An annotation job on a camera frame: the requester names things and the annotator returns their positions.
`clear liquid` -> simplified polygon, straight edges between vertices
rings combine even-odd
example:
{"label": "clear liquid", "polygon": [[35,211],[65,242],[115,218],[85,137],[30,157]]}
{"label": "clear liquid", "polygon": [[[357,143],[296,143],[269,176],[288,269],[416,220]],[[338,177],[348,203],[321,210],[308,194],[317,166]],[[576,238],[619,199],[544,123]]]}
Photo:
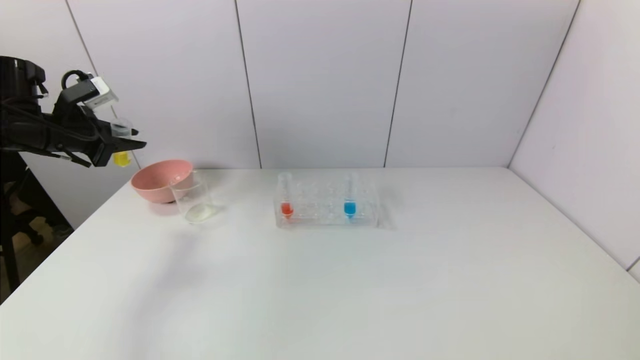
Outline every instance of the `clear liquid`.
{"label": "clear liquid", "polygon": [[198,204],[191,207],[191,209],[189,209],[184,215],[184,218],[192,224],[198,224],[212,217],[216,212],[216,208],[212,205]]}

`floor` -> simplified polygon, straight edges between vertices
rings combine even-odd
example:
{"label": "floor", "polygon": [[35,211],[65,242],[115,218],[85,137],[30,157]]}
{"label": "floor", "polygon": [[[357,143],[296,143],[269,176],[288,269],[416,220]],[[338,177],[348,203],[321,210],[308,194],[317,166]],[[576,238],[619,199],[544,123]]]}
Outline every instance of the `floor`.
{"label": "floor", "polygon": [[[38,217],[31,222],[31,227],[44,237],[42,244],[33,245],[29,238],[22,233],[18,233],[13,237],[20,282],[24,281],[64,241],[64,237],[53,235],[51,228],[44,220],[44,218]],[[6,278],[4,257],[0,257],[0,304],[9,295],[9,282]]]}

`blue liquid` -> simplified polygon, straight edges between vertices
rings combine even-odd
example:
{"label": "blue liquid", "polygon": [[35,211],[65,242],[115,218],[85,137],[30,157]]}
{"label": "blue liquid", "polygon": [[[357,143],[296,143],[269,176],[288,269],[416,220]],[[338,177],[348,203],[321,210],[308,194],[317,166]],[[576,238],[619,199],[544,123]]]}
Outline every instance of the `blue liquid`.
{"label": "blue liquid", "polygon": [[353,215],[356,214],[356,202],[355,201],[345,201],[344,202],[344,213],[348,218],[353,218]]}

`white wall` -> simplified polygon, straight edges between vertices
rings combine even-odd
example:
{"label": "white wall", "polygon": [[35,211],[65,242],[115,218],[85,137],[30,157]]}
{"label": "white wall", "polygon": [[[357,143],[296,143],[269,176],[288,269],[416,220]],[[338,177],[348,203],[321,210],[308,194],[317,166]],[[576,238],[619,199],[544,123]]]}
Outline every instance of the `white wall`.
{"label": "white wall", "polygon": [[583,1],[511,169],[623,267],[640,256],[640,2]]}
{"label": "white wall", "polygon": [[[0,54],[32,61],[45,70],[51,96],[42,99],[51,112],[61,91],[60,78],[71,69],[95,73],[84,51],[64,0],[0,2]],[[97,116],[111,120],[110,109]],[[138,170],[135,164],[120,168],[85,168],[65,160],[22,155],[71,226],[77,228]]]}
{"label": "white wall", "polygon": [[262,166],[382,167],[410,0],[240,0]]}
{"label": "white wall", "polygon": [[140,130],[141,166],[259,167],[233,0],[69,1],[95,66]]}
{"label": "white wall", "polygon": [[506,167],[578,0],[414,1],[388,167]]}

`test tube with blue liquid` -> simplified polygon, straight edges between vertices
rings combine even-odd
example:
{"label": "test tube with blue liquid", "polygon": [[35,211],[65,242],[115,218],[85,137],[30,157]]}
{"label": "test tube with blue liquid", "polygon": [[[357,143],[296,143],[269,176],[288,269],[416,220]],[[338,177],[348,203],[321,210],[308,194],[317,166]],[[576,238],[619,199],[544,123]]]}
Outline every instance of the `test tube with blue liquid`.
{"label": "test tube with blue liquid", "polygon": [[344,192],[344,214],[349,219],[356,215],[356,187],[358,182],[358,175],[356,173],[350,173],[345,179],[345,192]]}

